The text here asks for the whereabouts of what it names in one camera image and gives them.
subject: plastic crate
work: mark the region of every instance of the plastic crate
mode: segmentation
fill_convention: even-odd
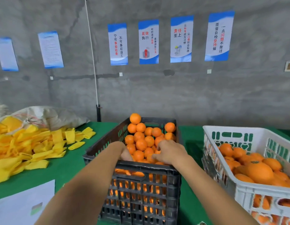
[[[214,178],[248,213],[258,212],[272,221],[271,215],[290,218],[290,207],[281,206],[278,201],[290,199],[290,188],[247,183],[235,178],[217,146],[229,143],[249,153],[258,152],[266,158],[275,158],[290,176],[290,141],[264,128],[203,126],[204,156],[206,172]],[[260,207],[253,207],[255,194],[262,195]],[[265,196],[272,197],[270,209],[262,208]]]
[[[163,133],[168,122],[173,122],[177,127],[176,120],[169,118],[143,117],[141,122],[147,127],[159,127]],[[129,134],[129,124],[128,118],[90,147],[83,155],[85,164],[94,159],[109,143],[124,142]],[[178,127],[174,135],[179,142]],[[173,166],[120,160],[116,169],[140,171],[145,176],[114,173],[99,219],[125,225],[177,224],[181,175]]]

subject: white plastic crate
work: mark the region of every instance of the white plastic crate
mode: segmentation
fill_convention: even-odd
[[[204,167],[225,190],[248,213],[253,211],[261,215],[290,218],[290,207],[278,205],[281,199],[290,199],[290,188],[247,183],[235,178],[217,146],[229,143],[241,147],[249,153],[258,152],[266,158],[275,158],[281,162],[284,172],[290,176],[290,141],[264,128],[203,126],[204,130]],[[255,194],[262,195],[259,208],[253,207]],[[265,196],[271,196],[270,210],[262,208]]]

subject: yellow foam sleeve pile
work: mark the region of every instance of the yellow foam sleeve pile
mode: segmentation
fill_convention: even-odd
[[[50,131],[34,125],[26,129],[21,127],[22,122],[12,116],[0,122],[0,182],[23,170],[47,168],[49,161],[46,159],[65,155],[65,144],[72,144],[68,149],[74,150],[85,144],[83,139],[90,139],[96,134],[90,127],[82,132],[75,131],[75,128]]]

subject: black pole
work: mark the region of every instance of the black pole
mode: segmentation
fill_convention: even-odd
[[[100,104],[96,105],[97,110],[97,122],[101,122],[101,111],[100,111]]]

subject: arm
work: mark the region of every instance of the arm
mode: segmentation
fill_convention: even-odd
[[[56,193],[35,225],[96,224],[120,158],[132,161],[125,144],[109,144]]]
[[[181,173],[214,225],[259,224],[201,169],[182,145],[163,140],[158,146],[161,153],[155,154],[154,157],[161,162],[172,164]]]

